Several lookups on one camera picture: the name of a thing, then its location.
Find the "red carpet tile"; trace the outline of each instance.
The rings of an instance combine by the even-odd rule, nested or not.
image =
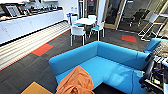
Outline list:
[[[137,43],[134,36],[122,35],[122,40]]]
[[[40,46],[39,48],[37,48],[36,50],[34,50],[32,53],[37,56],[41,56],[44,53],[46,53],[48,50],[50,50],[52,47],[53,47],[52,45],[44,44],[44,45]]]

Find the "white wall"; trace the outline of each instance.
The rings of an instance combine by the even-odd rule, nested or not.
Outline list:
[[[76,13],[78,14],[79,8],[78,8],[78,0],[58,0],[58,6],[63,8],[64,12],[64,20],[67,20],[66,14],[68,13]]]
[[[30,8],[31,6],[33,6],[34,8],[42,8],[42,7],[47,7],[47,6],[57,6],[58,5],[58,1],[50,1],[50,2],[43,2],[43,0],[41,0],[41,3],[39,2],[39,0],[35,0],[36,2],[31,2],[31,3],[26,3],[26,8]]]

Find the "kitchen counter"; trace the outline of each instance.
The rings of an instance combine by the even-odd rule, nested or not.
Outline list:
[[[6,18],[3,18],[3,19],[0,19],[0,22],[1,21],[6,21],[6,20],[11,20],[11,19],[27,17],[27,16],[32,16],[32,15],[38,15],[38,14],[53,12],[53,11],[58,11],[58,10],[57,9],[53,9],[53,10],[46,10],[46,11],[38,11],[38,12],[30,13],[29,15],[20,15],[20,16],[17,16],[17,17],[6,17]]]
[[[0,21],[0,44],[64,20],[63,10],[40,11]]]

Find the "white cabinet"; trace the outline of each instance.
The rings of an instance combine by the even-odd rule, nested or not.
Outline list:
[[[63,10],[58,11],[58,22],[63,21],[64,19],[64,13]]]
[[[33,32],[33,27],[30,24],[30,21],[29,21],[28,17],[18,18],[18,19],[15,19],[15,21],[20,26],[20,28],[23,31],[24,35]]]
[[[53,24],[53,13],[48,12],[48,13],[45,13],[45,15],[46,15],[46,18],[47,18],[48,26],[52,25]]]
[[[59,20],[58,11],[54,11],[53,12],[53,21],[54,21],[54,23],[58,23],[58,20]]]
[[[19,25],[17,24],[17,22],[15,22],[14,20],[2,21],[0,24],[3,30],[7,32],[7,34],[11,39],[15,39],[24,34],[20,29]]]
[[[0,26],[0,44],[9,41],[11,38],[8,33],[4,30],[2,26]]]
[[[48,25],[48,20],[47,20],[47,17],[46,17],[45,14],[38,14],[38,18],[40,20],[42,28],[45,28],[45,27],[49,26]]]
[[[38,15],[29,16],[29,22],[33,27],[33,31],[36,31],[42,28]]]

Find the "blue sofa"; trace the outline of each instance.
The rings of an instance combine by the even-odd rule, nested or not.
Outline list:
[[[146,94],[146,90],[139,84],[139,79],[147,65],[147,55],[95,41],[51,58],[49,65],[58,84],[76,66],[81,66],[91,76],[93,89],[103,82],[125,93]]]
[[[167,39],[152,38],[150,42],[148,43],[148,45],[146,46],[144,52],[148,54],[151,53],[157,47],[160,41],[168,42]]]

